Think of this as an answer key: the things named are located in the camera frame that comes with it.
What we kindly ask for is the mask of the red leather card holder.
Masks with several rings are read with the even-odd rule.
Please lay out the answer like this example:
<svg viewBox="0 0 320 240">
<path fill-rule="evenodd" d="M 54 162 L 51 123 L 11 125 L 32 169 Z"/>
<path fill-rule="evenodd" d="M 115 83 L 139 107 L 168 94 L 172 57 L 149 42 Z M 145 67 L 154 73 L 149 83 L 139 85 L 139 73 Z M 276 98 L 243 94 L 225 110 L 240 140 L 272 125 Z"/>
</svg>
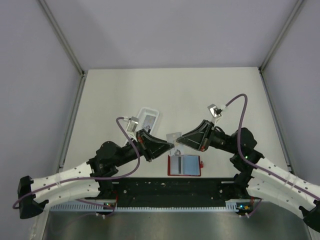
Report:
<svg viewBox="0 0 320 240">
<path fill-rule="evenodd" d="M 167 159 L 167 175 L 176 177 L 200 177 L 202 175 L 201 169 L 204 164 L 199 155 L 178 155 L 181 157 L 181 174 L 170 174 L 170 159 L 172 156 L 168 156 Z"/>
</svg>

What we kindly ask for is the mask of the silver magnetic stripe card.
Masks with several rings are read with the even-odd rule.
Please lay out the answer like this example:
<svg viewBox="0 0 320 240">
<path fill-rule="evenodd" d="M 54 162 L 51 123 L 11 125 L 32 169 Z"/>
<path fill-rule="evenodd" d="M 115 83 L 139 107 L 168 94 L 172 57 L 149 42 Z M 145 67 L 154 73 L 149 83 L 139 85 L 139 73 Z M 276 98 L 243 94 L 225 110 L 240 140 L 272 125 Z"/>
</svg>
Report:
<svg viewBox="0 0 320 240">
<path fill-rule="evenodd" d="M 182 160 L 180 156 L 172 156 L 170 158 L 170 174 L 180 175 L 182 173 Z"/>
</svg>

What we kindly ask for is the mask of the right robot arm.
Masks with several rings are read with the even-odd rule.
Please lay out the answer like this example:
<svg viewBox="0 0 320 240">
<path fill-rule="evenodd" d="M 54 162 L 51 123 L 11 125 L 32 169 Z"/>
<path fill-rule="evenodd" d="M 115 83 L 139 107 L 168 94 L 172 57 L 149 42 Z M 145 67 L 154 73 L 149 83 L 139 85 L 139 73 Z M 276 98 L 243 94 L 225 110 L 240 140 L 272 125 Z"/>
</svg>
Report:
<svg viewBox="0 0 320 240">
<path fill-rule="evenodd" d="M 274 164 L 255 150 L 257 141 L 245 127 L 232 135 L 208 120 L 177 139 L 199 152 L 209 147 L 231 153 L 230 162 L 240 172 L 233 192 L 266 200 L 295 214 L 314 231 L 320 230 L 320 187 Z"/>
</svg>

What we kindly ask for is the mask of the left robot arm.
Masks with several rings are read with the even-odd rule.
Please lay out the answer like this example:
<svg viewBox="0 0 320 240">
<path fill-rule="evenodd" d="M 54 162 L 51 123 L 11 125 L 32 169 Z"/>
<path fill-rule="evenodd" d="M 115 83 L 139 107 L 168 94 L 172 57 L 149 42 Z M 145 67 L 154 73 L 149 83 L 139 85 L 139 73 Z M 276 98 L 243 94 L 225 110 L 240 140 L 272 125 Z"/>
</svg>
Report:
<svg viewBox="0 0 320 240">
<path fill-rule="evenodd" d="M 69 170 L 42 178 L 22 177 L 13 208 L 24 220 L 61 203 L 109 198 L 114 191 L 112 181 L 118 179 L 118 167 L 141 158 L 151 162 L 173 148 L 172 143 L 156 138 L 144 129 L 139 130 L 136 139 L 130 139 L 125 146 L 106 141 L 93 158 Z"/>
</svg>

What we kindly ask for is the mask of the middle card in basket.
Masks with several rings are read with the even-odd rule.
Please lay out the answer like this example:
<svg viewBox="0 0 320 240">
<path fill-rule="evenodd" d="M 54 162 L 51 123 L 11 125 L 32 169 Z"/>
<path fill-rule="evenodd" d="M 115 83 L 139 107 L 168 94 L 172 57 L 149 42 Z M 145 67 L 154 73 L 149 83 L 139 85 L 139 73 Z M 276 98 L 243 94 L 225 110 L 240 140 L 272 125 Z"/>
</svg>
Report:
<svg viewBox="0 0 320 240">
<path fill-rule="evenodd" d="M 152 131 L 152 128 L 151 128 L 149 125 L 147 125 L 147 126 L 144 127 L 144 130 L 145 130 L 148 134 L 150 134 L 151 131 Z"/>
</svg>

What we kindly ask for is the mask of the white plastic basket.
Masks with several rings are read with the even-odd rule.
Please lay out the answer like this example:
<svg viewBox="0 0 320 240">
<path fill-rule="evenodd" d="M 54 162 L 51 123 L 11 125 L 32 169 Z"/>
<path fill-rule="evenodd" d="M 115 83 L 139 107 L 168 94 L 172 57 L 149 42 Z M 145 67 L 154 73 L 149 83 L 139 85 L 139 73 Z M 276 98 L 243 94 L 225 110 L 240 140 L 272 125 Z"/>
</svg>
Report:
<svg viewBox="0 0 320 240">
<path fill-rule="evenodd" d="M 151 134 L 155 128 L 159 115 L 160 113 L 158 110 L 142 107 L 136 117 L 132 116 L 127 120 L 125 132 L 130 138 L 135 140 L 136 133 L 140 130 L 145 130 L 148 134 Z"/>
</svg>

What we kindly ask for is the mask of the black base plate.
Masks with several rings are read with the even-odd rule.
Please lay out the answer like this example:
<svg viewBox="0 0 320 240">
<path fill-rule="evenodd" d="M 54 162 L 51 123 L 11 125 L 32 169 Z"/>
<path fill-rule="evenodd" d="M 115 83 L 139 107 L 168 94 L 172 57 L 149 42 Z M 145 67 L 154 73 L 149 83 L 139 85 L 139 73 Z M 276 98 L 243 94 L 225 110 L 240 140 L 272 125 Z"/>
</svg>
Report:
<svg viewBox="0 0 320 240">
<path fill-rule="evenodd" d="M 92 200 L 115 200 L 121 207 L 218 207 L 253 199 L 233 178 L 126 177 L 108 181 Z"/>
</svg>

